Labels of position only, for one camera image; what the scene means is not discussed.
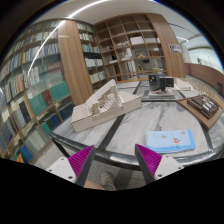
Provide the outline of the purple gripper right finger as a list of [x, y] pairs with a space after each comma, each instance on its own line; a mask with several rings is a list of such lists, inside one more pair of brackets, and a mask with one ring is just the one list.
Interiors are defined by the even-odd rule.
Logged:
[[161, 162], [162, 156], [139, 144], [135, 145], [135, 156], [138, 160], [145, 182], [147, 184], [154, 182], [154, 175]]

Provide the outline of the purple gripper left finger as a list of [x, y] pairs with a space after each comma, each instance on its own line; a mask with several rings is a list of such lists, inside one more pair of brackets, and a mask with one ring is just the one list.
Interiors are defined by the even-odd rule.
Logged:
[[95, 147], [89, 146], [68, 158], [71, 168], [76, 175], [75, 183], [78, 186], [84, 186], [94, 156]]

